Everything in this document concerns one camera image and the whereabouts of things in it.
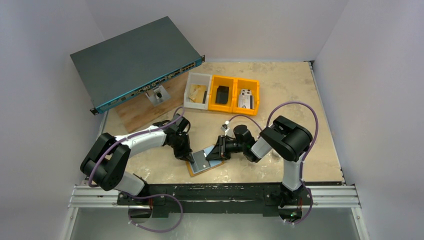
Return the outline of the gold cards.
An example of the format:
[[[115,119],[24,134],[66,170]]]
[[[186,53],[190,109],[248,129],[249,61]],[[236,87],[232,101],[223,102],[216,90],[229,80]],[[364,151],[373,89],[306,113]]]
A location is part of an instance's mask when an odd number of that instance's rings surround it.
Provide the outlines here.
[[[191,84],[188,99],[192,103],[205,104],[207,98],[208,88],[206,85],[201,84]]]

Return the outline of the white VIP card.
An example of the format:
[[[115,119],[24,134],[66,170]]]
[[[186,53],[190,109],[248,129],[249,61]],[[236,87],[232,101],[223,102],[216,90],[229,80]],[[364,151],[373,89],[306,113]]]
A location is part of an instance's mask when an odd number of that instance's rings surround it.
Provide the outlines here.
[[[238,96],[238,107],[242,109],[251,109],[255,108],[254,105],[254,96],[242,95]]]

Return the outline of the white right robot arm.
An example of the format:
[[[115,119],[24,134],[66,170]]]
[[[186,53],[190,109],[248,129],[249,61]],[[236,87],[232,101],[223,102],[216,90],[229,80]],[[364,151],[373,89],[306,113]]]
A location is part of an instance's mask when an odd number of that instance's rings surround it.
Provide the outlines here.
[[[220,135],[212,150],[205,156],[207,161],[229,160],[233,153],[243,153],[246,159],[257,163],[274,150],[283,158],[283,179],[280,196],[288,204],[300,198],[301,157],[309,150],[313,136],[303,126],[278,116],[271,126],[265,127],[255,139],[244,124],[233,128],[234,137]]]

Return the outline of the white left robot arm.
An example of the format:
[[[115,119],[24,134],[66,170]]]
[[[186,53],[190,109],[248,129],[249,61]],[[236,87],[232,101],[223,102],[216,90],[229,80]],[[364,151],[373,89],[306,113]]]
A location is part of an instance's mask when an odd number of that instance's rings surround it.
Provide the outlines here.
[[[192,163],[190,128],[190,121],[176,114],[171,120],[155,122],[132,134],[103,133],[82,161],[80,171],[89,178],[91,187],[124,192],[142,205],[149,199],[150,186],[141,177],[126,171],[128,160],[152,148],[170,146],[176,159]]]

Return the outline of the yellow leather card holder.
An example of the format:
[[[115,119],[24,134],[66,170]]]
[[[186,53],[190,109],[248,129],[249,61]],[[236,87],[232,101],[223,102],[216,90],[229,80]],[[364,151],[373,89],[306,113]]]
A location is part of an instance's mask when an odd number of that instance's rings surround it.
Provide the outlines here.
[[[211,145],[190,155],[192,161],[186,162],[186,165],[191,177],[197,176],[224,164],[224,161],[222,160],[206,160],[207,155],[213,150],[213,148],[214,146]]]

